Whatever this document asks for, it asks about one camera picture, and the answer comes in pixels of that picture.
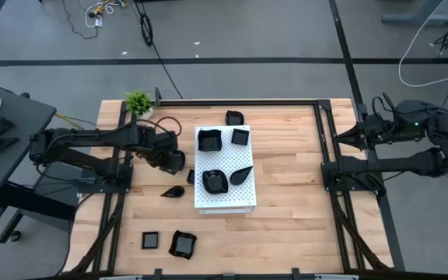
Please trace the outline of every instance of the green plant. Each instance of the green plant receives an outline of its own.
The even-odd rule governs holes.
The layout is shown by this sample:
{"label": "green plant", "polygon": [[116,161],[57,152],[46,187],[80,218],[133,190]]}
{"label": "green plant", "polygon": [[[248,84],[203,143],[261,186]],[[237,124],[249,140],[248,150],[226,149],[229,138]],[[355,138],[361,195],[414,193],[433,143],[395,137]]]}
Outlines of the green plant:
{"label": "green plant", "polygon": [[138,116],[142,116],[152,107],[152,101],[144,90],[137,89],[127,95],[128,98],[125,100],[127,110]]}

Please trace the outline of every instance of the metal table leg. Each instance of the metal table leg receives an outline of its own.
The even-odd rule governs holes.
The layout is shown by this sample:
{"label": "metal table leg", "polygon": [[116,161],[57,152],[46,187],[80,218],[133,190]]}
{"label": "metal table leg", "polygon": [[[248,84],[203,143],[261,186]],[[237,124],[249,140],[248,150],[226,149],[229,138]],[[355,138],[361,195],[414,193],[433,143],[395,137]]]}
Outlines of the metal table leg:
{"label": "metal table leg", "polygon": [[[442,3],[442,1],[443,0],[426,0],[423,6],[416,13],[383,14],[381,16],[381,21],[384,23],[422,25],[426,19],[428,19],[428,16],[435,11],[436,7]],[[448,16],[433,15],[427,24],[434,26],[448,25]]]}

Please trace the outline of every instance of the wooden table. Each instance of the wooden table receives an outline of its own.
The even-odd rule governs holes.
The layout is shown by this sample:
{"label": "wooden table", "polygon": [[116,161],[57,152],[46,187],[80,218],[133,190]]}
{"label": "wooden table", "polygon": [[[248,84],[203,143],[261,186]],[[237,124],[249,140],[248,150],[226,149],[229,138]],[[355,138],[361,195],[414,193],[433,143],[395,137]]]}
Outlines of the wooden table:
{"label": "wooden table", "polygon": [[[351,128],[355,123],[351,100],[333,99],[331,105],[337,131]],[[104,100],[98,127],[117,127],[120,107],[120,100]],[[199,215],[194,209],[194,188],[186,182],[188,170],[194,169],[194,127],[226,125],[227,110],[242,112],[251,128],[257,207],[250,214]],[[343,271],[330,197],[320,172],[322,155],[312,106],[158,107],[151,120],[165,116],[177,118],[183,126],[178,142],[187,163],[172,176],[153,169],[143,159],[133,159],[135,171],[124,205],[115,274],[152,275],[155,268],[176,275],[289,274],[292,268],[301,273]],[[322,118],[324,130],[329,131],[324,113]],[[171,120],[161,125],[177,131]],[[331,140],[327,143],[333,160]],[[341,152],[364,157],[346,145]],[[112,149],[103,148],[91,151],[100,158],[111,153]],[[182,198],[160,197],[174,185],[186,189]],[[362,238],[391,266],[374,194],[353,191],[351,195]],[[96,238],[103,198],[104,194],[95,194],[79,209],[65,271],[79,262]],[[189,261],[168,253],[176,230],[198,237]],[[142,250],[142,232],[150,231],[159,232],[159,249]],[[352,242],[348,234],[345,238],[355,268]],[[103,248],[102,268],[106,268],[109,242]]]}

